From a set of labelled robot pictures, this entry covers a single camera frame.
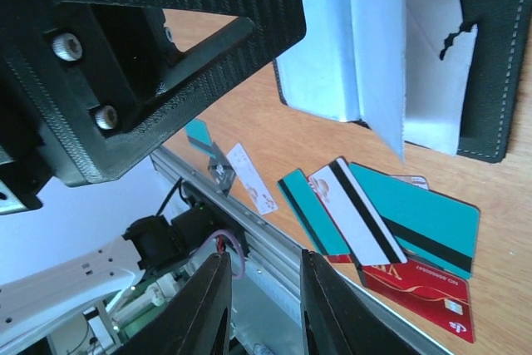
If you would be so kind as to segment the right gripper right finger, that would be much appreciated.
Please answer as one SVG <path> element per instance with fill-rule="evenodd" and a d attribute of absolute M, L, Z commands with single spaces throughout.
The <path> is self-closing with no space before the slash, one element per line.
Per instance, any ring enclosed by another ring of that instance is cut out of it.
<path fill-rule="evenodd" d="M 304 249 L 300 262 L 306 354 L 418 354 L 368 309 L 321 255 Z"/>

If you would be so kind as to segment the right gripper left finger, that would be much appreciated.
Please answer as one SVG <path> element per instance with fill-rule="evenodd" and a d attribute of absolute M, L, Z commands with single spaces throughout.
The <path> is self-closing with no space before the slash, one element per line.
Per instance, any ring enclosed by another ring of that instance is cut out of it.
<path fill-rule="evenodd" d="M 121 354 L 227 354 L 232 272 L 227 253 L 211 254 L 166 309 Z"/>

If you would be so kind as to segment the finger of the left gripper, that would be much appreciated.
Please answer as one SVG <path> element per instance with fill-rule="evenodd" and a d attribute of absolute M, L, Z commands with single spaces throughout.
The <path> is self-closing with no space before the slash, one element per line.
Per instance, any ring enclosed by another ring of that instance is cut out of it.
<path fill-rule="evenodd" d="M 306 33 L 303 0 L 1 0 L 3 17 L 69 186 L 119 179 Z"/>

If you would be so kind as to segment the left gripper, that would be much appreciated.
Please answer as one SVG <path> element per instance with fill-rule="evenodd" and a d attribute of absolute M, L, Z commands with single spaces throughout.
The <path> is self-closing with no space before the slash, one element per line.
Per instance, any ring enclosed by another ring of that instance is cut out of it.
<path fill-rule="evenodd" d="M 52 171 L 42 157 L 47 92 L 1 19 L 1 214 L 39 210 Z"/>

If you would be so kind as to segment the black leather card holder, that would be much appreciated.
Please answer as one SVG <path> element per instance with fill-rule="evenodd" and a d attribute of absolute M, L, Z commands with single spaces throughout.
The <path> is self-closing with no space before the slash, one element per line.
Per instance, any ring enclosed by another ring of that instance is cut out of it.
<path fill-rule="evenodd" d="M 280 101 L 412 143 L 505 158 L 531 0 L 303 0 L 304 39 L 274 61 Z"/>

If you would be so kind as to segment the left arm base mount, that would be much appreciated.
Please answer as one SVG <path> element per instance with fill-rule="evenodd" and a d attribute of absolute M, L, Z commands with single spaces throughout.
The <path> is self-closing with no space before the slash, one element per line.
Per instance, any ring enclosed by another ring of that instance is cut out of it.
<path fill-rule="evenodd" d="M 163 210 L 177 194 L 189 206 L 171 220 Z M 135 221 L 123 238 L 133 243 L 140 255 L 138 265 L 145 278 L 155 278 L 176 271 L 189 261 L 202 244 L 214 239 L 217 248 L 242 249 L 249 254 L 244 228 L 192 184 L 178 179 L 157 213 Z"/>

